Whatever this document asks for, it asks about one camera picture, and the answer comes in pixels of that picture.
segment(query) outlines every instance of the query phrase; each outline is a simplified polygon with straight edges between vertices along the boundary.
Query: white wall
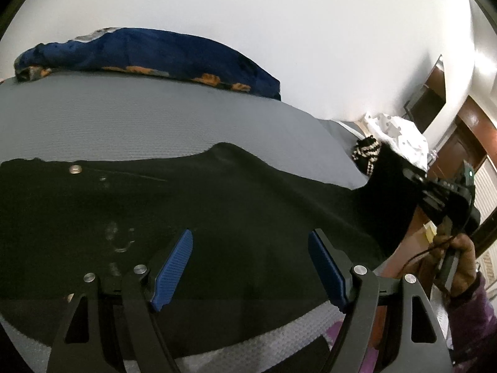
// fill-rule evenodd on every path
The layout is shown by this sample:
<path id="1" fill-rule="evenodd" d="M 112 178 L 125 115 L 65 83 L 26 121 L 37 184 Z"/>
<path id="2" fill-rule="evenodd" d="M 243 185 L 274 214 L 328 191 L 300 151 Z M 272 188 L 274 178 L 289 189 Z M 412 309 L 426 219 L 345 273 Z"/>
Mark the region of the white wall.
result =
<path id="1" fill-rule="evenodd" d="M 470 5 L 476 53 L 470 94 L 497 127 L 497 34 L 478 4 Z"/>
<path id="2" fill-rule="evenodd" d="M 403 114 L 443 54 L 450 109 L 428 128 L 430 143 L 457 113 L 473 69 L 468 0 L 27 0 L 0 41 L 0 77 L 40 42 L 112 26 L 227 44 L 278 78 L 285 102 L 328 119 Z"/>

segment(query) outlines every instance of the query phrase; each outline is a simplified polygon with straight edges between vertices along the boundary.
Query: metal button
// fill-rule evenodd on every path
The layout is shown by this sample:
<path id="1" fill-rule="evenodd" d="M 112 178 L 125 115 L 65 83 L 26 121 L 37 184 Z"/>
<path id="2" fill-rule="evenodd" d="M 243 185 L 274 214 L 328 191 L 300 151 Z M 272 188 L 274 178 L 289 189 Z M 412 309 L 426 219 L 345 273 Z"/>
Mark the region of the metal button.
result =
<path id="1" fill-rule="evenodd" d="M 83 280 L 86 283 L 93 282 L 95 280 L 95 274 L 93 272 L 87 273 L 84 277 Z"/>
<path id="2" fill-rule="evenodd" d="M 404 276 L 404 279 L 406 280 L 406 282 L 409 282 L 409 283 L 416 283 L 416 276 L 414 275 L 411 275 L 411 274 L 407 274 L 406 276 Z"/>
<path id="3" fill-rule="evenodd" d="M 69 172 L 71 174 L 79 174 L 83 169 L 81 168 L 81 165 L 71 165 L 69 167 Z"/>
<path id="4" fill-rule="evenodd" d="M 133 272 L 136 273 L 137 275 L 144 274 L 147 271 L 147 266 L 140 264 L 136 265 L 135 268 L 133 268 Z"/>
<path id="5" fill-rule="evenodd" d="M 366 266 L 362 266 L 362 265 L 354 266 L 354 272 L 358 275 L 366 275 L 367 271 L 368 270 L 366 269 Z"/>

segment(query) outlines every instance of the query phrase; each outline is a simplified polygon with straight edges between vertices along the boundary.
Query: blue blanket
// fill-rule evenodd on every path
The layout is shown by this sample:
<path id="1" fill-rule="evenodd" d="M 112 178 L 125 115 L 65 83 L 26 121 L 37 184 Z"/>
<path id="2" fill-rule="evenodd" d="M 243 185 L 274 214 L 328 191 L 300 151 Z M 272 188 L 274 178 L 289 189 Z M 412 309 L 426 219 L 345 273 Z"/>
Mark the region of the blue blanket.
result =
<path id="1" fill-rule="evenodd" d="M 280 100 L 280 83 L 240 52 L 198 36 L 105 28 L 66 43 L 39 44 L 14 63 L 19 81 L 54 71 L 123 71 L 200 82 Z"/>

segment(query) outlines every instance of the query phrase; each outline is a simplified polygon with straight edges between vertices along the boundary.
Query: black cloth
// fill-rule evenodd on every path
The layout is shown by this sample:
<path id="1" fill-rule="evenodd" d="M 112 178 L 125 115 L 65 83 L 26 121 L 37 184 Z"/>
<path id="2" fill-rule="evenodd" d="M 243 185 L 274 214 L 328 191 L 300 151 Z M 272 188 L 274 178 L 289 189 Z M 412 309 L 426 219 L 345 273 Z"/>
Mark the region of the black cloth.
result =
<path id="1" fill-rule="evenodd" d="M 318 372 L 321 371 L 329 355 L 328 342 L 321 336 L 264 373 Z"/>
<path id="2" fill-rule="evenodd" d="M 174 159 L 80 161 L 76 174 L 65 162 L 2 163 L 0 312 L 51 345 L 62 298 L 86 273 L 125 274 L 189 228 L 193 253 L 157 317 L 173 357 L 247 340 L 327 300 L 307 252 L 312 229 L 371 269 L 394 251 L 417 202 L 406 162 L 385 145 L 356 190 L 228 143 Z"/>

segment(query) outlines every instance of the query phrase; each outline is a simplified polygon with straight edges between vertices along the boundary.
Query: bed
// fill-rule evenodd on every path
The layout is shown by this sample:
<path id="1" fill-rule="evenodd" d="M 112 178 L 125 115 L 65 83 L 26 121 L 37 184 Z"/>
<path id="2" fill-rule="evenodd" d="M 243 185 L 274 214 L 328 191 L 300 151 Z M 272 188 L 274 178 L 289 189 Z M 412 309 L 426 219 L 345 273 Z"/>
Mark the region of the bed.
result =
<path id="1" fill-rule="evenodd" d="M 62 72 L 22 84 L 6 80 L 0 102 L 0 162 L 174 159 L 227 142 L 298 177 L 349 189 L 367 183 L 349 157 L 355 135 L 277 100 L 154 77 Z M 65 301 L 57 299 L 57 307 Z M 22 306 L 7 307 L 6 300 L 2 313 L 2 325 L 19 353 L 33 371 L 44 372 L 49 344 L 14 327 L 19 318 L 40 330 L 43 322 L 23 314 Z M 310 361 L 317 369 L 328 352 L 321 334 L 340 317 L 325 301 L 243 344 L 177 362 L 182 371 L 203 373 L 302 371 L 301 362 L 314 371 Z M 127 362 L 127 369 L 137 371 L 136 364 Z"/>

